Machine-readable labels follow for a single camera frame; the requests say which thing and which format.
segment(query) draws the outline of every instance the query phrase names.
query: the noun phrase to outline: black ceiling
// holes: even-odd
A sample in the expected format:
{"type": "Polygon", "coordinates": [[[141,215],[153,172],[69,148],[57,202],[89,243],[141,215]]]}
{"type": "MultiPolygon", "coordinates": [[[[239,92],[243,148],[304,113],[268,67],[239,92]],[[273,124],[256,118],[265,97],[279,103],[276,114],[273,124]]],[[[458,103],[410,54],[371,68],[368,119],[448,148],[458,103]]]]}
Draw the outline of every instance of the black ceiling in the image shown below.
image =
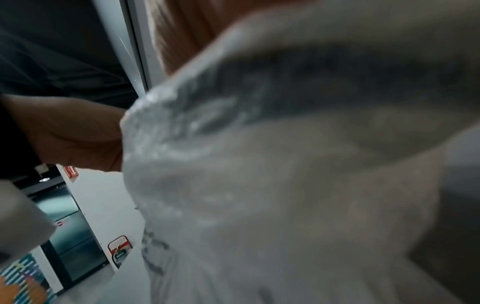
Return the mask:
{"type": "Polygon", "coordinates": [[[89,0],[1,2],[0,91],[123,108],[137,98],[89,0]]]}

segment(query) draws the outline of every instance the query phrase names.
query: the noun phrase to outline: black sleeve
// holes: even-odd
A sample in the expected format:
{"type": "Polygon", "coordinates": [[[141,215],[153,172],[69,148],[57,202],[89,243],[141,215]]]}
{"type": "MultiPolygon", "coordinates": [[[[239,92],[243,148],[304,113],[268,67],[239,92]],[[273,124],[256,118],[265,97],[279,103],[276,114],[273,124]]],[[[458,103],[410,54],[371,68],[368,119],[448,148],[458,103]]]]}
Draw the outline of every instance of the black sleeve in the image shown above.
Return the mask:
{"type": "Polygon", "coordinates": [[[1,102],[0,130],[0,179],[35,174],[42,162],[1,102]]]}

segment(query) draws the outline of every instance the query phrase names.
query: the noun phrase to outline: crumpled plastic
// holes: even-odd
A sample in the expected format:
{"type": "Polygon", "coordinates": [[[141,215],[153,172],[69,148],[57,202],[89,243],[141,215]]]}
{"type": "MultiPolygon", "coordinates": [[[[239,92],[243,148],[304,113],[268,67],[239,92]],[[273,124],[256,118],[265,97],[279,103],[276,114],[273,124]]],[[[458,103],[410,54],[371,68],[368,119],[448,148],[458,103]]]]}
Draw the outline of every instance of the crumpled plastic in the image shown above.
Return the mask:
{"type": "Polygon", "coordinates": [[[448,139],[474,124],[473,0],[323,1],[236,25],[122,121],[152,302],[400,303],[448,139]]]}

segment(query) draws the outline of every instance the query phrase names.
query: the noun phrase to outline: gray floor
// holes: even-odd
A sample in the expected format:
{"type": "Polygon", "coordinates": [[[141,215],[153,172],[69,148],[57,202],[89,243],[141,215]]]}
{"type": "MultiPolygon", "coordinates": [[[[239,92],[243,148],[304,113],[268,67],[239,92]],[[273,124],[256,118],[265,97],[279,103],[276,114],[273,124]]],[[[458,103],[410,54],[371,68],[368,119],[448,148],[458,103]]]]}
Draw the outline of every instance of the gray floor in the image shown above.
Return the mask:
{"type": "Polygon", "coordinates": [[[60,295],[53,304],[95,304],[114,275],[110,265],[60,295]]]}

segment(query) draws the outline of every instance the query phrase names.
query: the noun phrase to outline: hand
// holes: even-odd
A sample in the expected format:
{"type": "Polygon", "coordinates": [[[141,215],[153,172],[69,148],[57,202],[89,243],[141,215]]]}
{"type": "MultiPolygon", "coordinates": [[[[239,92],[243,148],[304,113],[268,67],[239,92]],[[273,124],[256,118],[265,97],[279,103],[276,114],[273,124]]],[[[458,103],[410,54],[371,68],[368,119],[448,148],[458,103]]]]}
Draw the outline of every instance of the hand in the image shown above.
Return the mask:
{"type": "Polygon", "coordinates": [[[305,0],[146,0],[153,45],[167,75],[187,63],[233,23],[305,0]]]}
{"type": "Polygon", "coordinates": [[[121,170],[125,110],[67,97],[3,95],[2,104],[42,162],[121,170]]]}

